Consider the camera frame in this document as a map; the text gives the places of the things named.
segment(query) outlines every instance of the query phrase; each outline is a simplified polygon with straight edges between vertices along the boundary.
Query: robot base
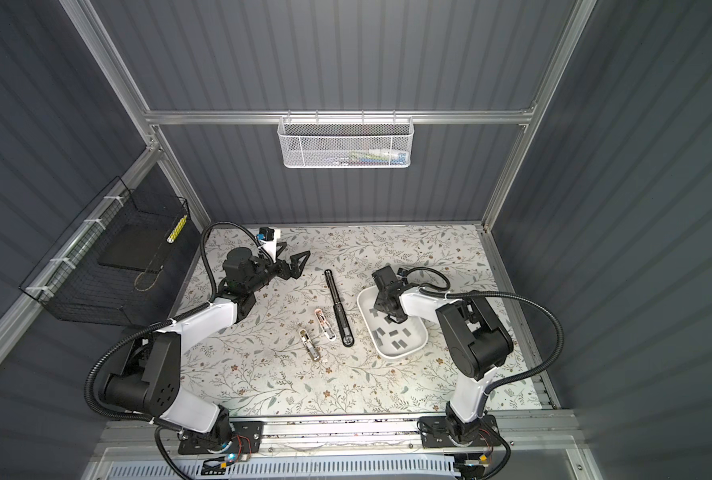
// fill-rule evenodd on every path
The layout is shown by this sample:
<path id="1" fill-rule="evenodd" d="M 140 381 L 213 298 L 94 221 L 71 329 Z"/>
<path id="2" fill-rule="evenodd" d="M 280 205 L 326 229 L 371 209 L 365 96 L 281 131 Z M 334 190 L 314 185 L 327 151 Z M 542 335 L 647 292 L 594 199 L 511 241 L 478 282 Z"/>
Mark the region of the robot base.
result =
<path id="1" fill-rule="evenodd" d="M 245 453 L 257 453 L 260 451 L 260 441 L 262 440 L 262 422 L 231 422 L 235 435 L 246 437 L 249 440 L 249 449 L 244 438 L 242 442 L 242 455 Z M 200 442 L 199 438 L 188 437 L 180 442 L 177 449 L 179 455 L 211 455 L 208 448 L 214 448 L 214 444 Z M 234 441 L 230 449 L 225 454 L 235 453 L 238 455 L 238 442 Z"/>
<path id="2" fill-rule="evenodd" d="M 442 416 L 420 417 L 418 419 L 420 436 L 423 440 L 423 448 L 455 448 L 461 446 L 468 447 L 496 447 L 501 445 L 500 440 L 492 435 L 492 429 L 497 429 L 497 420 L 492 415 L 485 415 L 479 419 L 478 435 L 474 435 L 470 444 L 455 444 L 447 434 L 447 421 Z"/>

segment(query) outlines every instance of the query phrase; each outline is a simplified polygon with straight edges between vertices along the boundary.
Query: yellow object in basket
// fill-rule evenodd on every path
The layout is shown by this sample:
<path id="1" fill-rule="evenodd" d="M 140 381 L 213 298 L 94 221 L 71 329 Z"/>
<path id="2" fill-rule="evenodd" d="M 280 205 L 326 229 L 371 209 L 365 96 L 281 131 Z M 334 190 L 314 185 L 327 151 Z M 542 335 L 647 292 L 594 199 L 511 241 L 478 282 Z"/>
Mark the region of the yellow object in basket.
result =
<path id="1" fill-rule="evenodd" d="M 175 229 L 172 230 L 172 232 L 167 237 L 166 241 L 168 244 L 175 243 L 177 236 L 180 235 L 180 232 L 182 231 L 182 228 L 186 225 L 187 221 L 188 221 L 188 215 L 183 215 L 182 218 L 180 219 L 180 221 L 175 226 Z"/>

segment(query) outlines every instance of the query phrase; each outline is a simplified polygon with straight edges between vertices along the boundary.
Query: floral tablecloth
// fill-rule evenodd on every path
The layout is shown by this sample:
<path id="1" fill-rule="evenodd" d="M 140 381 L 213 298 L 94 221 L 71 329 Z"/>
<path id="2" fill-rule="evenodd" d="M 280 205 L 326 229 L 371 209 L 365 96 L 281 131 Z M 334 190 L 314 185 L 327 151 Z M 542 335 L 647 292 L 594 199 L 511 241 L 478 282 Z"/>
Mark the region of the floral tablecloth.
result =
<path id="1" fill-rule="evenodd" d="M 389 362 L 378 355 L 356 305 L 356 295 L 373 285 L 371 273 L 391 264 L 433 266 L 450 279 L 453 291 L 494 290 L 495 282 L 474 226 L 305 227 L 282 231 L 289 244 L 282 258 L 310 250 L 299 280 L 274 279 L 256 293 L 247 318 L 197 344 L 182 358 L 182 384 L 226 406 L 232 415 L 272 416 L 443 410 L 454 390 L 457 370 L 438 325 L 426 322 L 429 339 L 421 351 Z M 216 229 L 207 256 L 217 280 L 222 262 L 236 246 L 255 248 L 238 230 Z M 322 308 L 336 328 L 332 298 L 324 280 L 331 268 L 354 332 L 355 345 L 329 342 L 314 322 Z M 428 274 L 416 273 L 418 280 Z M 203 302 L 209 284 L 198 264 L 179 311 Z M 513 333 L 503 303 L 491 304 Z M 313 362 L 298 335 L 305 328 L 322 359 Z M 504 375 L 526 370 L 521 350 L 502 369 Z M 487 408 L 540 408 L 529 379 L 497 389 Z"/>

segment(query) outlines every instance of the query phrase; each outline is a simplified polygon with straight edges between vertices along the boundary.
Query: black wire basket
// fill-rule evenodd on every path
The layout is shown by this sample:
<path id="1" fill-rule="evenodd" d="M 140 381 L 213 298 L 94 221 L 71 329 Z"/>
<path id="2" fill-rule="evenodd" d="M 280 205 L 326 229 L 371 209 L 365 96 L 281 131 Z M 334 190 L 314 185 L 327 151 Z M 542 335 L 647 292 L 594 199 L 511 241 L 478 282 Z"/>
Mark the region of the black wire basket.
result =
<path id="1" fill-rule="evenodd" d="M 59 258 L 43 259 L 20 289 L 58 320 L 145 326 L 165 319 L 198 245 L 188 202 L 127 189 L 84 223 L 82 235 Z"/>

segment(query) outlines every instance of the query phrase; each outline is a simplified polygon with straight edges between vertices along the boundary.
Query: gray wall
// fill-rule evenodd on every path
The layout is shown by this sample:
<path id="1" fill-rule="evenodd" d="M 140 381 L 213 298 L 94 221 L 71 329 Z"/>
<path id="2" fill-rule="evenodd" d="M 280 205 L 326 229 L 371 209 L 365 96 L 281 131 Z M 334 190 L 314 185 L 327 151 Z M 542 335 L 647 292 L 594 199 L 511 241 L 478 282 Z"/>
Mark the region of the gray wall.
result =
<path id="1" fill-rule="evenodd" d="M 0 2 L 0 316 L 144 145 L 54 2 Z M 82 381 L 118 337 L 42 314 L 0 367 L 0 478 L 77 478 L 104 423 Z"/>
<path id="2" fill-rule="evenodd" d="M 276 127 L 165 126 L 213 219 L 244 224 L 481 220 L 516 125 L 419 125 L 408 168 L 293 169 Z"/>
<path id="3" fill-rule="evenodd" d="M 496 242 L 606 478 L 712 478 L 712 1 L 601 2 L 577 53 Z"/>
<path id="4" fill-rule="evenodd" d="M 571 0 L 94 5 L 154 110 L 528 108 Z M 407 169 L 290 170 L 275 127 L 164 131 L 215 219 L 480 220 L 518 127 L 418 126 Z"/>

